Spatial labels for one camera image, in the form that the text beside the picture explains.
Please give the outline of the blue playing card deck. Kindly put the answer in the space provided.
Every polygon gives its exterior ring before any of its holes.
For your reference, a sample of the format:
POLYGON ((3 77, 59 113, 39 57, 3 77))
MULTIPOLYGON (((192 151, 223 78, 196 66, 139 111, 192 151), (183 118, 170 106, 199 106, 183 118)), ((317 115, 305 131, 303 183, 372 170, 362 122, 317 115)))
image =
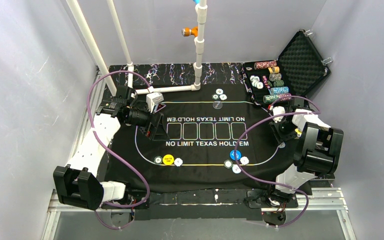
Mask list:
POLYGON ((298 138, 302 135, 302 132, 298 128, 295 129, 295 133, 298 138))

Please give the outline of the green poker chip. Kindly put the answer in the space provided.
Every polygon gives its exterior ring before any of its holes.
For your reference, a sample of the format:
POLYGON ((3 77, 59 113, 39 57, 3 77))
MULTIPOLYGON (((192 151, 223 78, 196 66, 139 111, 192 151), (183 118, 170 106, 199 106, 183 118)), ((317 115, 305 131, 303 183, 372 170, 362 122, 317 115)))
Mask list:
POLYGON ((213 100, 218 100, 219 99, 219 95, 218 94, 213 94, 211 97, 212 97, 213 100))
POLYGON ((227 169, 231 169, 233 167, 233 162, 229 159, 225 160, 223 163, 224 167, 227 169))
POLYGON ((163 158, 161 156, 156 156, 154 158, 154 163, 157 165, 161 165, 163 163, 163 158))

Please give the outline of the yellow big blind button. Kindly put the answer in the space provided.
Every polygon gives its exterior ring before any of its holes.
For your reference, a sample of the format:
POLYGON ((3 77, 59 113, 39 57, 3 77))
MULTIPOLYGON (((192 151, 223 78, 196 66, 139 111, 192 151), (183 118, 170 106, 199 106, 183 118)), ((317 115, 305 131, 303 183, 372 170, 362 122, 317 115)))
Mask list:
POLYGON ((173 155, 171 154, 166 154, 163 156, 162 158, 162 162, 164 165, 166 166, 170 166, 170 165, 173 165, 174 164, 174 161, 175 161, 175 158, 173 155))

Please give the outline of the white blue poker chip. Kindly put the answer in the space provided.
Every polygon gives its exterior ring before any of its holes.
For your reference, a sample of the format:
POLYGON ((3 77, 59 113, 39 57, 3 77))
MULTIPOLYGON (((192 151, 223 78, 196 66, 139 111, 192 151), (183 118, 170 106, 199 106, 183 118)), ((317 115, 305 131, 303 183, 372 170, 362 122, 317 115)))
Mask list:
POLYGON ((241 157, 239 161, 241 165, 247 165, 250 163, 250 160, 246 156, 241 157))
POLYGON ((183 164, 183 160, 181 158, 176 158, 173 162, 173 164, 176 166, 176 167, 180 167, 182 166, 183 164))
POLYGON ((227 96, 225 94, 221 94, 219 97, 222 101, 225 101, 227 99, 227 96))

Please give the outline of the blue small blind button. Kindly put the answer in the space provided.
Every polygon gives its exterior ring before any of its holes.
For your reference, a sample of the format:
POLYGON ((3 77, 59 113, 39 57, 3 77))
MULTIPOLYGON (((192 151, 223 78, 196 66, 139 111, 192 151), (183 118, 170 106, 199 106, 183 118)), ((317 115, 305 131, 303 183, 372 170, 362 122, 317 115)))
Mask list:
POLYGON ((232 150, 230 153, 229 153, 229 156, 230 158, 233 160, 233 161, 239 161, 242 157, 242 153, 239 151, 239 150, 232 150))

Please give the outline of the white light-blue ten chip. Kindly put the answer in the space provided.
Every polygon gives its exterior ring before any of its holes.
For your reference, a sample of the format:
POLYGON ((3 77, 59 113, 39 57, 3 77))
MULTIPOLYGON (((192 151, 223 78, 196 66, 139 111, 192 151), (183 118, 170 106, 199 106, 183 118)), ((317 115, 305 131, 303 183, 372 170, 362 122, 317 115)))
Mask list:
POLYGON ((231 168, 231 170, 232 170, 232 172, 234 173, 234 174, 239 174, 239 173, 241 173, 241 168, 237 165, 237 164, 234 164, 233 166, 232 166, 232 168, 231 168))

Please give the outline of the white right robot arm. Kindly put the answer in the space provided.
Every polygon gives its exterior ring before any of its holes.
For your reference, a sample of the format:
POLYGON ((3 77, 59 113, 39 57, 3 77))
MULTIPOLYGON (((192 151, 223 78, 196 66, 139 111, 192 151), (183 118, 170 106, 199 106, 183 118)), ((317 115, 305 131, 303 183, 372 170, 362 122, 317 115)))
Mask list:
POLYGON ((276 140, 297 140, 292 164, 276 177, 277 192, 293 194, 309 180, 337 170, 343 130, 323 122, 304 99, 291 99, 287 106, 270 104, 268 109, 274 116, 269 125, 276 140))

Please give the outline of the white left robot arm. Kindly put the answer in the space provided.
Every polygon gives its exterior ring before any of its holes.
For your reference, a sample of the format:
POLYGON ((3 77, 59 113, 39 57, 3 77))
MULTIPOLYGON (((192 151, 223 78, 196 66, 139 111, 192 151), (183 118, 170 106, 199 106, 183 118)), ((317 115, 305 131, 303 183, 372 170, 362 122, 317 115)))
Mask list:
POLYGON ((152 141, 167 141, 160 112, 163 94, 148 88, 144 100, 129 86, 117 87, 115 96, 104 99, 91 113, 91 128, 73 157, 65 166, 57 166, 53 180, 60 203, 96 210, 103 203, 121 200, 126 184, 99 181, 97 174, 102 157, 122 124, 133 125, 152 141))

